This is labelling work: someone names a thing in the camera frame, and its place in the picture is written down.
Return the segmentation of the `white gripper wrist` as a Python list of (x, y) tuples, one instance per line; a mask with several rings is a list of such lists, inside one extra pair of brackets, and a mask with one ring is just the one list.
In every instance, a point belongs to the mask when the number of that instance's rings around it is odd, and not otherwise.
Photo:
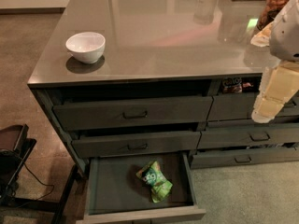
[(281, 61), (274, 68), (266, 67), (259, 91), (251, 118), (268, 123), (299, 91), (299, 62)]

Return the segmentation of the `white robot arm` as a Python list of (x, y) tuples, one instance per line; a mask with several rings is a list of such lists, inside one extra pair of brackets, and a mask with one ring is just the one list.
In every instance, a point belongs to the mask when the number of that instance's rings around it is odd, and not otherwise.
[(251, 114), (255, 122), (268, 123), (299, 91), (299, 0), (289, 0), (251, 44), (262, 41), (280, 59), (278, 65), (264, 69)]

